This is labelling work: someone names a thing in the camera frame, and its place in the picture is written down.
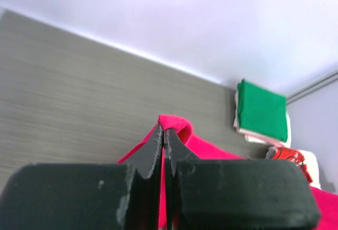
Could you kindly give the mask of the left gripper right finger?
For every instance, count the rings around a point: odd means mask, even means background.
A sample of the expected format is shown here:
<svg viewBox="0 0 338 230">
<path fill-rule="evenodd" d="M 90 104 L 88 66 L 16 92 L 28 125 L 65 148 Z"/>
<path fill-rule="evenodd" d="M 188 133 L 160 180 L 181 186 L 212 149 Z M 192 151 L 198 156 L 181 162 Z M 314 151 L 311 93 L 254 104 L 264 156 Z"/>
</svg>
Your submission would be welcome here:
<svg viewBox="0 0 338 230">
<path fill-rule="evenodd" d="M 286 160 L 202 160 L 164 132 L 167 229 L 314 229 L 320 211 Z"/>
</svg>

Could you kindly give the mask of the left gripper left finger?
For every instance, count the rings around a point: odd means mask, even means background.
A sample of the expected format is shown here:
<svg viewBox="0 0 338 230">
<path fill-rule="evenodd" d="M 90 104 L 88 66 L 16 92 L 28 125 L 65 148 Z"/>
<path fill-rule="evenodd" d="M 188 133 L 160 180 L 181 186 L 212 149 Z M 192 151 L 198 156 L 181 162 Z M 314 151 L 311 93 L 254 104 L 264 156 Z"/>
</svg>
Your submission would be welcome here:
<svg viewBox="0 0 338 230">
<path fill-rule="evenodd" d="M 163 130 L 120 164 L 35 163 L 1 194 L 1 229 L 158 229 Z"/>
</svg>

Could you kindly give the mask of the pink t shirt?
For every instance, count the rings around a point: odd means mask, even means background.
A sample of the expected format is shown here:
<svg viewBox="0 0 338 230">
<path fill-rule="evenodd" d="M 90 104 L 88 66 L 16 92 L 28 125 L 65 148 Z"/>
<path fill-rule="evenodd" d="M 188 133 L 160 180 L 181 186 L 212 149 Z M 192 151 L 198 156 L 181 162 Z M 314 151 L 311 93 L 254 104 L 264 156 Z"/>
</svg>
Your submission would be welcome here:
<svg viewBox="0 0 338 230">
<path fill-rule="evenodd" d="M 164 130 L 170 128 L 174 129 L 183 144 L 201 159 L 234 160 L 241 158 L 238 155 L 226 152 L 196 136 L 192 124 L 184 117 L 176 115 L 160 115 L 157 123 L 161 125 Z M 311 191 L 321 212 L 321 220 L 317 229 L 337 229 L 337 195 L 314 187 L 311 188 Z M 158 228 L 162 229 L 166 229 L 165 198 L 164 164 L 162 163 L 158 221 Z"/>
</svg>

